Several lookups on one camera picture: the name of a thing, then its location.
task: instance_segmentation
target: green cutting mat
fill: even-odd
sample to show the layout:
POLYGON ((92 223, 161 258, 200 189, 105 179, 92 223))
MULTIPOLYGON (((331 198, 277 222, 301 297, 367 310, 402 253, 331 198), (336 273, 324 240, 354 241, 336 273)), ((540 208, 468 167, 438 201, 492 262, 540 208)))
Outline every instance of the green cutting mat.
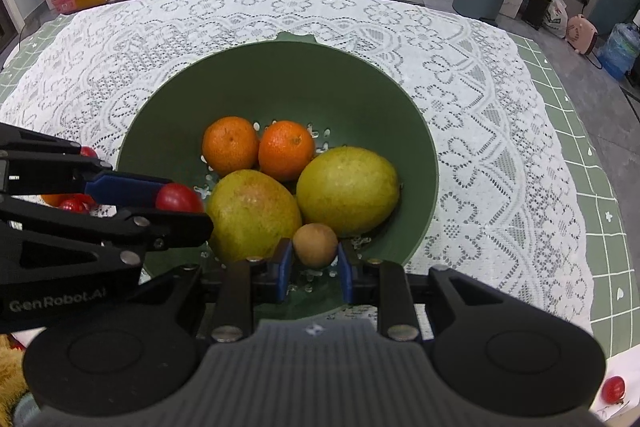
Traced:
POLYGON ((612 357, 640 344, 638 285, 618 200, 574 105, 545 55, 534 41, 516 35, 511 38, 545 101, 562 156, 574 178, 587 229, 587 262, 593 275, 591 327, 607 357, 612 357))
POLYGON ((20 42, 18 53, 0 73, 0 105, 18 85, 25 71, 31 68, 44 48, 53 42, 56 35, 69 24, 73 17, 73 15, 59 15, 55 20, 45 22, 38 31, 20 42))

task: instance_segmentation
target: water bottle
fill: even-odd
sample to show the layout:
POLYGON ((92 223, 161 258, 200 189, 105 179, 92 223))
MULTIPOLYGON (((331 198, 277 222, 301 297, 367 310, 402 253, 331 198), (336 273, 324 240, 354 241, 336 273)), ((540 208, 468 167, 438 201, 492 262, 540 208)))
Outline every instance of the water bottle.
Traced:
POLYGON ((632 23, 616 24, 606 44, 598 52, 602 67, 622 80, 640 55, 640 11, 632 23))

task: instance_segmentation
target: green colander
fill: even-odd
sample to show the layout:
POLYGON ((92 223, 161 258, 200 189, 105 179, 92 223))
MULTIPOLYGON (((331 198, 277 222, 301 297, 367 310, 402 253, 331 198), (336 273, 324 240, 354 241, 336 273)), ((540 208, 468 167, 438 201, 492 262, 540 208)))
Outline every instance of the green colander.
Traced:
MULTIPOLYGON (((211 184, 201 160, 204 130, 223 116, 241 116, 264 129, 274 120, 310 125, 319 150, 345 144, 387 158, 398 170, 401 202, 382 231, 360 252, 406 263, 425 236, 438 193, 433 139, 420 111, 394 81, 312 36, 280 33, 274 41, 231 48, 175 75, 145 103, 124 140, 118 169, 170 178, 191 187, 211 184)), ((152 275, 174 266, 210 266, 207 246, 149 253, 152 275)), ((331 269, 290 291, 283 305, 258 315, 296 319, 342 304, 331 269)))

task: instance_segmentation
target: lace doily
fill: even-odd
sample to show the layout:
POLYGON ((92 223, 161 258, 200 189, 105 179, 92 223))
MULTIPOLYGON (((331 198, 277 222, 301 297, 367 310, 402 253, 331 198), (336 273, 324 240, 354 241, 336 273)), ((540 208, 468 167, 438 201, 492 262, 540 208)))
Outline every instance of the lace doily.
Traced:
MULTIPOLYGON (((375 64, 428 122, 440 188, 409 270, 448 264, 591 331, 574 182, 516 44, 484 23, 388 0, 121 2, 76 14, 2 104, 0 120, 77 140, 116 164, 134 115, 165 81, 283 30, 375 64)), ((428 331, 424 311, 420 318, 428 331)))

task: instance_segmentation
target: orange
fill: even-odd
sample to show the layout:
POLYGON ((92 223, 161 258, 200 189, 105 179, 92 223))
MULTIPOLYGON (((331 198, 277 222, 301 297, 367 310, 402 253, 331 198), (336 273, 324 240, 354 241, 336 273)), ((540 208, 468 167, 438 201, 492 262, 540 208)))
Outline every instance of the orange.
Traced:
POLYGON ((254 126, 244 118, 226 116, 204 132, 202 155, 220 176, 250 169, 258 159, 260 140, 254 126))
POLYGON ((282 120, 262 135, 258 162, 260 170, 279 182, 297 179, 313 159, 316 144, 299 123, 282 120))
POLYGON ((60 206, 64 200, 73 197, 73 194, 42 194, 40 197, 50 206, 60 206))

